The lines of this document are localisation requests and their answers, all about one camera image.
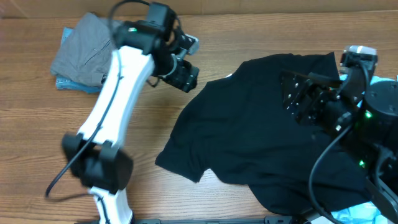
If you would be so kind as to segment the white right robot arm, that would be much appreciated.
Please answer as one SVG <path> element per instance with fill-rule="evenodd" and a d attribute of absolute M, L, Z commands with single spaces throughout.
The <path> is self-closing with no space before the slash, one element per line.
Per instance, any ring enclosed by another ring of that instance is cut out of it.
<path fill-rule="evenodd" d="M 397 222 L 397 82 L 370 83 L 362 68 L 345 80 L 316 73 L 280 74 L 284 109 L 302 125 L 323 128 L 364 172 L 371 201 L 389 221 Z"/>

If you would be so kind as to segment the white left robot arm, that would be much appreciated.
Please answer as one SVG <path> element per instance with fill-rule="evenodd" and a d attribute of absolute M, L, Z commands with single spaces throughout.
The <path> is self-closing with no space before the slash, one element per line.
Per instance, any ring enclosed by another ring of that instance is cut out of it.
<path fill-rule="evenodd" d="M 115 45 L 107 79 L 96 104 L 76 135 L 65 135 L 62 149 L 70 171 L 95 200 L 100 223 L 134 223 L 126 187 L 133 161 L 124 152 L 134 105 L 150 77 L 189 92 L 199 70 L 185 60 L 198 50 L 168 5 L 151 2 L 143 20 L 110 28 Z"/>

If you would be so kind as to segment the black t-shirt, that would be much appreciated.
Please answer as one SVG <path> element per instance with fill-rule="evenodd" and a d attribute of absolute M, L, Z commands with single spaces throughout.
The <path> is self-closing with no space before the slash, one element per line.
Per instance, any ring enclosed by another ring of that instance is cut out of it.
<path fill-rule="evenodd" d="M 310 171 L 331 139 L 283 109 L 279 75 L 285 70 L 338 78 L 333 53 L 243 62 L 189 102 L 155 163 L 193 182 L 212 170 L 224 183 L 247 185 L 272 213 L 310 210 Z"/>

